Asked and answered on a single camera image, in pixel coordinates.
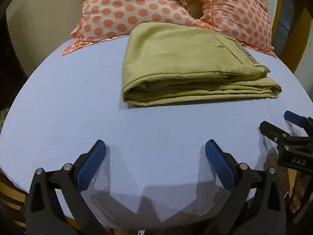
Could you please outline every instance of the fabric fold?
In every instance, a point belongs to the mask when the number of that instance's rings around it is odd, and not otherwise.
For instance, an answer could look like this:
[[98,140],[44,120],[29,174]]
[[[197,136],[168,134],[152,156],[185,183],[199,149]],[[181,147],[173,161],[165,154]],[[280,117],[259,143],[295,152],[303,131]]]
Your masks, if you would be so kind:
[[232,37],[195,27],[142,23],[130,34],[122,99],[148,106],[194,100],[276,98],[278,83]]

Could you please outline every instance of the blue gripper pad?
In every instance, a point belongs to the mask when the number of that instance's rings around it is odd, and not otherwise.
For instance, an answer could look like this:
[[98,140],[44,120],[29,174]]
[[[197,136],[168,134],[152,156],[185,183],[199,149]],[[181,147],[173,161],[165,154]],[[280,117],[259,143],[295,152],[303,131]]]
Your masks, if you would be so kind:
[[226,190],[234,192],[236,188],[236,176],[223,157],[223,151],[214,140],[211,139],[206,143],[205,154],[208,161],[210,161],[213,168],[215,169],[216,174],[223,184],[223,187]]
[[76,175],[76,189],[78,191],[87,190],[100,164],[105,158],[105,143],[102,140],[98,140],[97,143],[98,144],[95,144],[93,149],[91,149],[92,153]]
[[291,122],[291,123],[293,123],[293,124],[295,124],[301,128],[304,128],[306,126],[306,120],[304,119],[304,117],[299,116],[299,115],[297,115],[297,114],[295,114],[289,110],[287,110],[285,112],[284,118],[287,121],[289,121],[289,122]]

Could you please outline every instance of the hand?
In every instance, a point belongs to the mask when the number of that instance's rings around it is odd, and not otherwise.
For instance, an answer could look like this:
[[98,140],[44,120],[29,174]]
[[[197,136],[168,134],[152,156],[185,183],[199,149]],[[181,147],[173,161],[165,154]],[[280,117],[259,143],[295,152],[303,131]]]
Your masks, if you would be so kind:
[[[300,206],[301,206],[300,199],[303,198],[304,192],[306,190],[306,188],[304,188],[301,184],[301,178],[302,178],[302,173],[298,171],[295,177],[295,186],[293,187],[292,197],[291,197],[290,204],[289,204],[289,210],[293,214],[300,209]],[[313,193],[311,194],[309,201],[311,202],[312,200],[313,200]]]

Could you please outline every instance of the silver bolt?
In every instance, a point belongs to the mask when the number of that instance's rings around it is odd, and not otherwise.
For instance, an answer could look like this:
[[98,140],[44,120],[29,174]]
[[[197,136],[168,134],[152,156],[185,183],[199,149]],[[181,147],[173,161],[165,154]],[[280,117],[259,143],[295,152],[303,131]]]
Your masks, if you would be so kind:
[[246,163],[239,164],[240,169],[246,170],[248,169],[248,165]]
[[275,170],[273,167],[270,167],[270,168],[269,168],[269,172],[270,172],[271,174],[275,174],[276,170]]
[[38,168],[38,169],[36,170],[36,174],[37,174],[37,175],[40,175],[42,172],[43,172],[43,168]]
[[71,164],[66,164],[63,166],[63,169],[65,169],[65,170],[70,170],[71,168],[72,168]]

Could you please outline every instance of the pillowcase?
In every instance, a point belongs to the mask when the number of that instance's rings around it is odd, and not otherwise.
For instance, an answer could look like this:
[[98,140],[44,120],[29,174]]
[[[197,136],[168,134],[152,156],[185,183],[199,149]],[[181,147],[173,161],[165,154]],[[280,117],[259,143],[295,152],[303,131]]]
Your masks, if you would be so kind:
[[200,27],[189,14],[191,0],[83,0],[83,13],[63,55],[97,42],[130,34],[143,22]]
[[229,35],[247,48],[275,56],[267,0],[200,1],[201,28]]

